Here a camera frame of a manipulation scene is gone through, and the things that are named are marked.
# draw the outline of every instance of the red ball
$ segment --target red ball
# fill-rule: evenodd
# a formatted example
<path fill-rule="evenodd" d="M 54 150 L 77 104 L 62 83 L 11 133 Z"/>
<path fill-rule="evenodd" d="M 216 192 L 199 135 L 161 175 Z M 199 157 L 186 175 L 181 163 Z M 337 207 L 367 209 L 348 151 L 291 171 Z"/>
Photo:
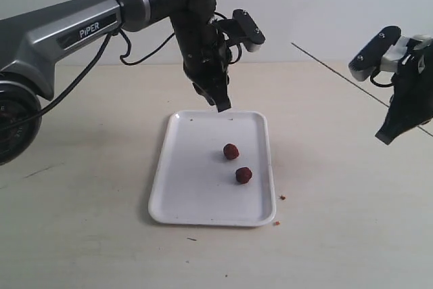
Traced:
<path fill-rule="evenodd" d="M 248 167 L 242 167 L 236 171 L 236 181 L 247 184 L 252 179 L 252 171 Z"/>
<path fill-rule="evenodd" d="M 239 150 L 232 143 L 225 145 L 223 152 L 225 158 L 227 158 L 228 160 L 233 160 L 239 157 Z"/>

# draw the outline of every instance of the white tray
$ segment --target white tray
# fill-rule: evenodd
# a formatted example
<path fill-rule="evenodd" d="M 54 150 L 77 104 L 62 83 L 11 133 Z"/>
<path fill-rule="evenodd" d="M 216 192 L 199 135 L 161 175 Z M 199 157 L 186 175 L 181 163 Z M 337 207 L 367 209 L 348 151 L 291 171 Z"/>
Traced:
<path fill-rule="evenodd" d="M 227 143 L 240 157 L 223 156 Z M 238 168 L 252 180 L 236 182 Z M 266 118 L 257 112 L 181 111 L 170 118 L 149 201 L 159 223 L 258 227 L 275 217 Z"/>

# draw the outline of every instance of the gray robotic arm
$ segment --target gray robotic arm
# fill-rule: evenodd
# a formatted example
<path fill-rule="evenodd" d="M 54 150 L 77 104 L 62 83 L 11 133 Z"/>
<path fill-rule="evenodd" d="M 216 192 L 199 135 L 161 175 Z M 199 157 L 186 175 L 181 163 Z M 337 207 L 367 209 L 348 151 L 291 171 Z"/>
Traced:
<path fill-rule="evenodd" d="M 21 155 L 36 137 L 41 118 L 38 96 L 54 98 L 55 64 L 106 36 L 97 57 L 63 94 L 88 73 L 111 36 L 138 32 L 170 18 L 194 89 L 219 112 L 228 96 L 230 47 L 256 51 L 265 37 L 246 11 L 215 18 L 216 0 L 73 0 L 0 21 L 0 165 Z"/>

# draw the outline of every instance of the piper logo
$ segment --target piper logo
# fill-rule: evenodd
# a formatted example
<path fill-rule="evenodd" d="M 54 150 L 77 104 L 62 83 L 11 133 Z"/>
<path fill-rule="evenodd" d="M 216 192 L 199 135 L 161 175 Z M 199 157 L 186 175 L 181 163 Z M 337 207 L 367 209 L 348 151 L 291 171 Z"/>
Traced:
<path fill-rule="evenodd" d="M 84 39 L 85 37 L 88 37 L 89 35 L 92 35 L 99 31 L 99 23 L 93 23 L 92 25 L 89 25 L 88 27 L 80 30 L 80 40 Z"/>

